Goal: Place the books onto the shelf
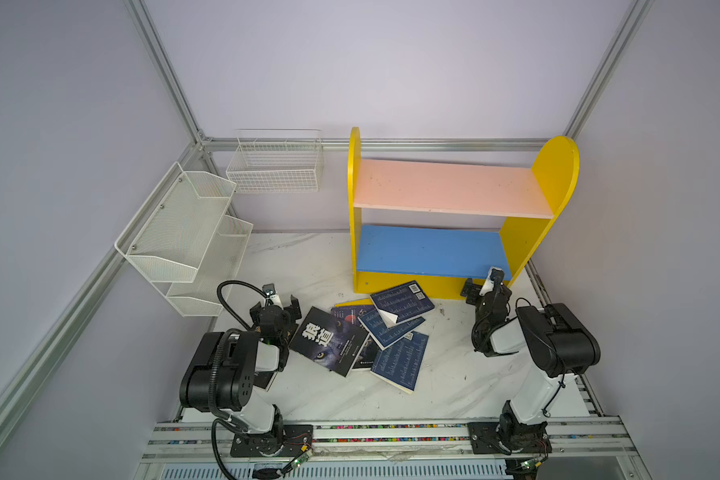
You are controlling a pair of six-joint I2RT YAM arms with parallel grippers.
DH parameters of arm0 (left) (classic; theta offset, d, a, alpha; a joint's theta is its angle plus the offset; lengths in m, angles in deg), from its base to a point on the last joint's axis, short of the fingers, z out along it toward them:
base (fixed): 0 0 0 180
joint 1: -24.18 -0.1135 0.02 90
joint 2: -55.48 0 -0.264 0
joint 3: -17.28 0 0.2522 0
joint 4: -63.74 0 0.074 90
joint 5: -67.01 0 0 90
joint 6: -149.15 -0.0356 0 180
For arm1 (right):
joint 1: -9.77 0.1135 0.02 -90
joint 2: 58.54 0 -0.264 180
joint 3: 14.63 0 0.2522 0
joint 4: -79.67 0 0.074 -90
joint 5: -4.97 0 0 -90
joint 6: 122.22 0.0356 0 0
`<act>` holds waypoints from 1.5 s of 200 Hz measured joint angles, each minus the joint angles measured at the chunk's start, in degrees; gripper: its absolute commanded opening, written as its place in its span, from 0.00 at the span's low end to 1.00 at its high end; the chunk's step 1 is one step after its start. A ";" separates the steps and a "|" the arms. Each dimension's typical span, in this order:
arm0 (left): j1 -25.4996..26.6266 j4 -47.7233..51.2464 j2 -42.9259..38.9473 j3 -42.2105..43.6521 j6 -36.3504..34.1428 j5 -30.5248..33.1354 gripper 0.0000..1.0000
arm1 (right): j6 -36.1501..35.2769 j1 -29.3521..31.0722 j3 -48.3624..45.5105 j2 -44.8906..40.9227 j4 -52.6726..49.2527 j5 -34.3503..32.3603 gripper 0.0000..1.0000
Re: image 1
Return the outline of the navy blue book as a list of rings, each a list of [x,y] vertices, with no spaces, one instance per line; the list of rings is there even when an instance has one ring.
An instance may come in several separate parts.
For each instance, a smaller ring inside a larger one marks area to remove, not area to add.
[[[377,355],[371,373],[411,394],[417,384],[428,342],[426,334],[416,331],[406,334]]]
[[[402,324],[387,326],[375,308],[360,314],[358,320],[381,350],[391,347],[425,322],[423,317],[417,317]]]
[[[406,323],[435,309],[417,281],[410,281],[370,295],[387,327]]]

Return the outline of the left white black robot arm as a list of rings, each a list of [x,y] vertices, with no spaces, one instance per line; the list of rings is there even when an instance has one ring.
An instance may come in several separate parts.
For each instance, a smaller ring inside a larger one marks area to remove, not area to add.
[[[302,317],[299,301],[250,309],[258,327],[203,335],[179,387],[182,407],[210,413],[235,434],[234,454],[248,449],[272,456],[285,444],[279,408],[255,392],[258,373],[284,370],[289,343]]]

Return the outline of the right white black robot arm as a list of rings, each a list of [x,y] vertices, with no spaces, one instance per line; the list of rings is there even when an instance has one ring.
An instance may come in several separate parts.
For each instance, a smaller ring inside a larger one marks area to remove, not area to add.
[[[597,364],[597,340],[563,303],[510,309],[511,290],[503,273],[479,286],[465,281],[461,296],[475,307],[470,340],[487,358],[510,356],[526,349],[534,366],[520,389],[507,400],[495,423],[469,426],[476,450],[502,454],[542,451],[551,408],[576,375]]]

